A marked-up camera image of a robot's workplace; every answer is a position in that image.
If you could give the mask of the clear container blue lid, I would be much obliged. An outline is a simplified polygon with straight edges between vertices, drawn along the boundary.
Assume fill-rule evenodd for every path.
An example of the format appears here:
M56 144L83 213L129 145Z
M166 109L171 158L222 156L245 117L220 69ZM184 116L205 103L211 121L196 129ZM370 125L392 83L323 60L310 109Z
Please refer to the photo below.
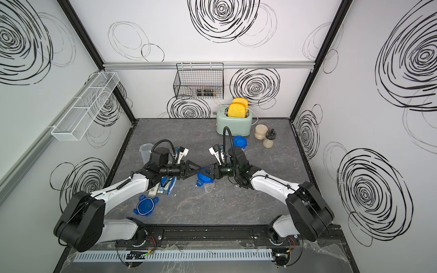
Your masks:
M248 141L247 141L247 139L246 139L245 137L243 137L243 136L240 136L240 135L238 135L238 136L234 136L234 137L233 137L233 145L234 145L234 147L239 147L239 148L241 148L242 150L244 150L244 149L246 149L247 146L248 146Z
M211 193L215 187L215 180L204 174L206 167L202 168L197 174L196 186L205 193Z

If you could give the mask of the clear plastic container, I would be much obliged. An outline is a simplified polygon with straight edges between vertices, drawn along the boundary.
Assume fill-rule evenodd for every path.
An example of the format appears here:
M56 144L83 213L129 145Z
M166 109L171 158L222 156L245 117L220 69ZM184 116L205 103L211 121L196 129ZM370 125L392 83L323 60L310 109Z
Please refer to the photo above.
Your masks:
M151 157L151 149L153 146L154 145L152 143L145 143L140 146L139 152L141 154L143 164L149 162Z

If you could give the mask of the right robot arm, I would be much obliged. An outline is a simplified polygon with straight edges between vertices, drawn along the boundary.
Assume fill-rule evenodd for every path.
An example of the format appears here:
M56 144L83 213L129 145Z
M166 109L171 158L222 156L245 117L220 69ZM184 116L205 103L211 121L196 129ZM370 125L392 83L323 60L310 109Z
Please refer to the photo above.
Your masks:
M240 188L264 192L287 206L289 214L277 216L268 225L267 236L273 244L293 236L315 242L328 230L335 215L319 190L310 182L287 182L250 164L242 148L234 145L229 127L223 128L223 146L215 145L209 151L218 162L204 167L202 175L212 180L227 177Z

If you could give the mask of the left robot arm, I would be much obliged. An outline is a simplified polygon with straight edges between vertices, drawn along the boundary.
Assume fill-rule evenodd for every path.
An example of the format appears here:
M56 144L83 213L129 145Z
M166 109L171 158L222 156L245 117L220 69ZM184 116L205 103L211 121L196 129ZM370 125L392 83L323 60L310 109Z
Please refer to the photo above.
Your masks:
M201 166L182 160L185 155L185 148L165 148L158 141L150 151L149 161L127 179L91 193L75 193L54 227L54 236L78 252L112 241L143 246L148 239L143 222L133 217L107 220L105 216L124 201L154 188L163 177L186 179L195 175Z

